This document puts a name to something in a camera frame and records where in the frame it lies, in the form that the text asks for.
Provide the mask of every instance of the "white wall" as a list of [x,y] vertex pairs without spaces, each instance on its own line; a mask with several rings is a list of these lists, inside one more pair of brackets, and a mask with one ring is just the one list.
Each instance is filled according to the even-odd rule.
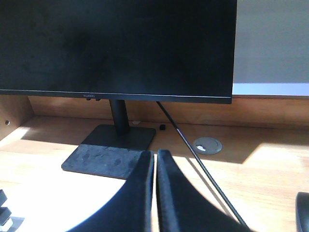
[[238,0],[237,13],[233,94],[309,96],[309,0]]

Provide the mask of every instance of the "monitor screen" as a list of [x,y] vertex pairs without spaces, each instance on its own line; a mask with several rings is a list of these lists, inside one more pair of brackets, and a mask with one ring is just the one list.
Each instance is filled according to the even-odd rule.
[[1,0],[0,94],[230,103],[236,0]]

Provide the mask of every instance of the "monitor stand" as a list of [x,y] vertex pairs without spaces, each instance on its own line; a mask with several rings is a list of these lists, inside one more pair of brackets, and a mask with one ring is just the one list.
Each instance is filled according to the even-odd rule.
[[64,171],[126,179],[155,129],[130,127],[124,100],[110,100],[114,125],[97,126],[61,165]]

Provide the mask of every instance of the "wooden desk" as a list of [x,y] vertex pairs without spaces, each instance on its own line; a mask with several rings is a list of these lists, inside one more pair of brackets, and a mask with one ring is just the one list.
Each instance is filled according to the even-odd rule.
[[[104,205],[124,180],[62,171],[62,162],[98,124],[109,120],[36,116],[0,141],[0,186],[19,231],[63,231]],[[158,129],[159,123],[139,126]],[[247,224],[259,232],[296,231],[295,197],[309,192],[309,131],[180,124],[192,142],[224,146],[203,162]],[[171,125],[150,149],[169,149],[191,183],[230,214]],[[157,231],[155,207],[154,231]]]

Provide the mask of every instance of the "wooden panel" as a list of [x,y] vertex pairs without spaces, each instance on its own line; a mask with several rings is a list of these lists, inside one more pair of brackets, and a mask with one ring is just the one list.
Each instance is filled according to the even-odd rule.
[[28,97],[0,95],[0,140],[34,115]]
[[[111,123],[37,116],[0,141],[0,170],[4,170],[0,186],[7,193],[7,206],[13,215],[26,218],[22,231],[41,231],[41,226],[55,221],[59,231],[66,231],[64,224],[74,225],[87,218],[121,187],[122,180],[61,170],[61,163],[96,125]],[[139,124],[156,129],[159,125]],[[295,197],[299,191],[309,192],[308,131],[179,126],[190,142],[211,136],[223,143],[220,153],[201,156],[202,161],[252,229],[295,231]],[[170,124],[165,131],[157,130],[150,147],[154,151],[160,148],[172,152],[180,169],[203,196],[231,214]]]
[[[108,100],[29,97],[36,115],[111,119]],[[250,126],[262,128],[309,128],[309,99],[235,97],[231,105],[164,102],[178,123]],[[130,120],[167,122],[155,102],[127,101]]]

